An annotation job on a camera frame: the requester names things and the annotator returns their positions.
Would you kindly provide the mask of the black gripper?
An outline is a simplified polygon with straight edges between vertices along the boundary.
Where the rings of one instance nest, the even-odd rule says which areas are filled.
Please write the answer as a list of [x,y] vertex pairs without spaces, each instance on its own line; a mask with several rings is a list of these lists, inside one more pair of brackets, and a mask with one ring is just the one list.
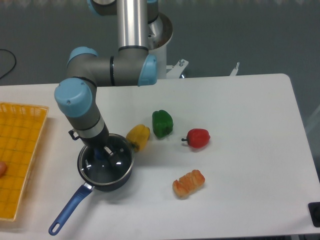
[[117,153],[106,146],[109,138],[109,130],[106,126],[93,127],[88,130],[77,130],[74,128],[69,130],[68,134],[74,141],[81,139],[83,144],[89,148],[104,149],[105,158],[112,167],[121,165]]

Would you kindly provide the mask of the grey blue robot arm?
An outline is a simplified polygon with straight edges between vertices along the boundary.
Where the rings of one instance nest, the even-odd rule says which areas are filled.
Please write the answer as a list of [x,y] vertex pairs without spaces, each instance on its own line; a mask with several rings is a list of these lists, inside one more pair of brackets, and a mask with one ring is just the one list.
[[156,0],[89,0],[87,4],[100,16],[117,16],[118,54],[100,57],[92,48],[75,48],[67,62],[67,78],[56,87],[54,98],[73,127],[72,139],[81,139],[102,160],[114,151],[96,104],[97,88],[157,82],[157,58],[149,53],[148,27],[159,11]]

